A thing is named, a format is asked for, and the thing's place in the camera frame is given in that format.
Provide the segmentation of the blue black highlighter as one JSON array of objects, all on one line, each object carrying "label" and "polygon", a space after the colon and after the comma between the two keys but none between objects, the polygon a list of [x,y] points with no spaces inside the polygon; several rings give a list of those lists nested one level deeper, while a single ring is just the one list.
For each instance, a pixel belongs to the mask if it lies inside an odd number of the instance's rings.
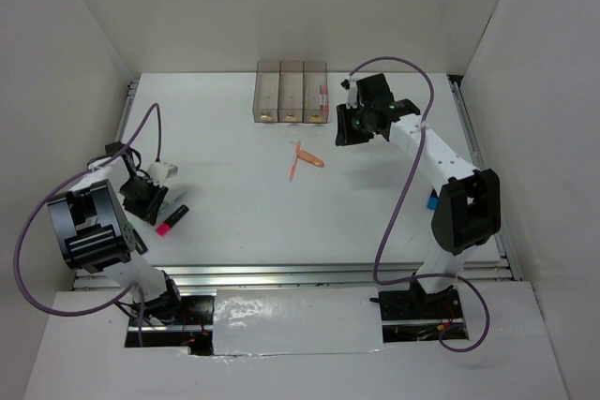
[{"label": "blue black highlighter", "polygon": [[429,210],[434,211],[437,207],[438,204],[438,194],[435,190],[432,190],[430,195],[429,195],[429,199],[427,201],[427,207]]}]

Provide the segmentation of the green black highlighter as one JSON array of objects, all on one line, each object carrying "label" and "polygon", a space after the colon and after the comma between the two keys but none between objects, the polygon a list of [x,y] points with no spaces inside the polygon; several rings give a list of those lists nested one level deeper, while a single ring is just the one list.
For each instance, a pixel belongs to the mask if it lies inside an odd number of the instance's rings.
[{"label": "green black highlighter", "polygon": [[135,241],[135,250],[140,254],[143,255],[148,251],[148,247],[147,245],[144,243],[141,235],[138,233],[138,231],[136,231],[135,229],[132,229],[132,233],[134,236],[134,241]]}]

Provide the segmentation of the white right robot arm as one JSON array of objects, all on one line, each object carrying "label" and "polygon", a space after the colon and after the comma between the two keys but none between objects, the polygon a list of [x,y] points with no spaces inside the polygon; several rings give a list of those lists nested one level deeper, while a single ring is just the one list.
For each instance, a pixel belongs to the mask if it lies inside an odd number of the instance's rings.
[{"label": "white right robot arm", "polygon": [[416,316],[431,317],[452,277],[501,228],[500,178],[494,170],[480,170],[462,159],[428,126],[423,111],[409,99],[394,98],[383,74],[348,78],[341,85],[348,98],[337,105],[337,146],[381,136],[412,160],[409,174],[423,173],[437,196],[430,225],[433,246],[409,296]]}]

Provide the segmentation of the pink black highlighter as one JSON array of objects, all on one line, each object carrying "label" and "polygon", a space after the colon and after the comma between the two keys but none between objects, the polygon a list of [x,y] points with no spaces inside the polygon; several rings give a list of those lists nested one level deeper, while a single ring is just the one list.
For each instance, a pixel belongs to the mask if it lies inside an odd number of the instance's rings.
[{"label": "pink black highlighter", "polygon": [[156,234],[160,237],[166,236],[188,212],[189,208],[182,204],[156,228]]}]

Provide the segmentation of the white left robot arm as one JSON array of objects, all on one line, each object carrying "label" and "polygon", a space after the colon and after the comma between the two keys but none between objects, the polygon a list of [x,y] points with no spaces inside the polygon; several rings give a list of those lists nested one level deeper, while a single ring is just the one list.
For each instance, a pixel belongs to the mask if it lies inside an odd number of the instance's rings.
[{"label": "white left robot arm", "polygon": [[88,161],[88,172],[69,190],[46,201],[59,248],[66,265],[89,274],[105,274],[120,287],[134,283],[135,313],[164,325],[185,313],[185,301],[174,281],[151,266],[143,255],[148,247],[128,216],[154,227],[169,188],[166,182],[178,168],[155,161],[139,170],[140,154],[117,153],[120,141],[105,146],[106,154]]}]

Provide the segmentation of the blue transparent pen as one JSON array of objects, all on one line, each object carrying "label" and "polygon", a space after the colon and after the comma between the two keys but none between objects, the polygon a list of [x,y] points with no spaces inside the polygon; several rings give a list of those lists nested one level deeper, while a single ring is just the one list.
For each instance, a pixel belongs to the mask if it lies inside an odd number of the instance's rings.
[{"label": "blue transparent pen", "polygon": [[158,213],[165,214],[167,211],[178,205],[187,195],[186,190],[170,190],[160,204]]}]

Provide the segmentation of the orange pen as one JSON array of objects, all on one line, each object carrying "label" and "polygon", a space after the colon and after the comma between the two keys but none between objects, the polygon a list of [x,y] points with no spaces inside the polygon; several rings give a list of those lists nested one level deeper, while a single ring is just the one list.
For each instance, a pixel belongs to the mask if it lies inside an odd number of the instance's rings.
[{"label": "orange pen", "polygon": [[327,93],[327,87],[325,85],[321,85],[319,88],[319,103],[320,103],[320,110],[325,111],[327,109],[327,105],[328,105],[328,93]]},{"label": "orange pen", "polygon": [[296,166],[297,166],[297,161],[298,161],[298,154],[301,150],[301,140],[298,140],[297,143],[295,144],[295,148],[294,148],[294,152],[293,152],[293,157],[292,157],[292,165],[291,165],[291,169],[290,169],[290,175],[289,175],[289,181],[292,182],[294,175],[295,175],[295,171],[296,171]]}]

